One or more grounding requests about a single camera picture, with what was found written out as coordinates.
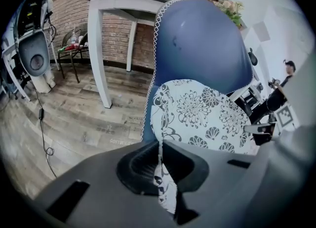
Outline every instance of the speaker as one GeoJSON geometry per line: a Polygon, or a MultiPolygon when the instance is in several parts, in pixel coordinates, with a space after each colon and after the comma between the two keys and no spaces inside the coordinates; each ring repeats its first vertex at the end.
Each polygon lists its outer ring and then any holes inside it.
{"type": "Polygon", "coordinates": [[[257,59],[256,55],[253,54],[252,48],[250,48],[250,52],[248,52],[248,55],[249,55],[251,64],[256,66],[258,64],[258,59],[257,59]]]}
{"type": "Polygon", "coordinates": [[[48,47],[42,30],[20,38],[18,53],[25,71],[31,76],[41,76],[49,67],[48,47]]]}

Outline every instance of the chair backrest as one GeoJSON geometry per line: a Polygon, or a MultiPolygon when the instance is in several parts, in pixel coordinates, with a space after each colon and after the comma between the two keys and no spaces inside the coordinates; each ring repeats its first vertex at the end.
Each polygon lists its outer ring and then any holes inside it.
{"type": "Polygon", "coordinates": [[[154,29],[154,85],[194,79],[228,94],[251,82],[252,66],[239,29],[208,0],[167,2],[154,29]]]}
{"type": "MultiPolygon", "coordinates": [[[[64,36],[63,38],[63,41],[62,41],[62,47],[66,46],[67,45],[67,42],[68,40],[72,37],[73,35],[73,29],[71,29],[69,32],[66,33],[66,35],[64,36]]],[[[88,31],[88,24],[87,23],[84,23],[84,24],[80,24],[78,25],[77,27],[75,27],[75,34],[76,33],[79,33],[79,36],[84,36],[87,34],[87,31],[88,31]]]]}

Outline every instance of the black slot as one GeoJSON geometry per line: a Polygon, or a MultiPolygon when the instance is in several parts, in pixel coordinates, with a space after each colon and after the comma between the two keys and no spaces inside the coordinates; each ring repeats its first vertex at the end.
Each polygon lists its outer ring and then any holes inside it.
{"type": "Polygon", "coordinates": [[[187,205],[182,197],[182,193],[178,192],[177,194],[177,205],[176,205],[176,212],[174,214],[174,221],[178,225],[184,225],[187,222],[197,218],[199,214],[187,208],[187,205]]]}
{"type": "Polygon", "coordinates": [[[90,184],[76,181],[47,209],[56,219],[65,222],[90,184]]]}
{"type": "Polygon", "coordinates": [[[249,162],[244,162],[236,159],[231,159],[227,161],[228,164],[236,166],[236,167],[242,167],[242,168],[248,168],[250,166],[249,162]]]}

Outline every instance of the person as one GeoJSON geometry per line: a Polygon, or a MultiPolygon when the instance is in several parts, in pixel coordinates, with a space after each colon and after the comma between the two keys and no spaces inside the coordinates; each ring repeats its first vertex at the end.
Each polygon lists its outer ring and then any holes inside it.
{"type": "Polygon", "coordinates": [[[277,82],[273,83],[272,87],[274,91],[272,92],[270,97],[261,105],[257,106],[250,115],[249,119],[251,121],[251,124],[256,124],[262,119],[263,116],[265,116],[269,112],[276,111],[286,102],[286,96],[282,88],[288,82],[288,80],[292,78],[294,72],[296,71],[296,67],[293,61],[285,62],[285,65],[286,73],[288,74],[288,76],[281,84],[277,82]]]}

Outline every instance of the potted plant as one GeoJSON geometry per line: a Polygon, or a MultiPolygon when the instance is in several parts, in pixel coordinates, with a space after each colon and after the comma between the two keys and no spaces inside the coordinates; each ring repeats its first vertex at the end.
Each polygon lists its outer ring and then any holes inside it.
{"type": "Polygon", "coordinates": [[[214,4],[219,7],[228,17],[236,24],[238,28],[241,28],[241,13],[243,9],[242,2],[233,0],[219,0],[215,1],[214,4]]]}

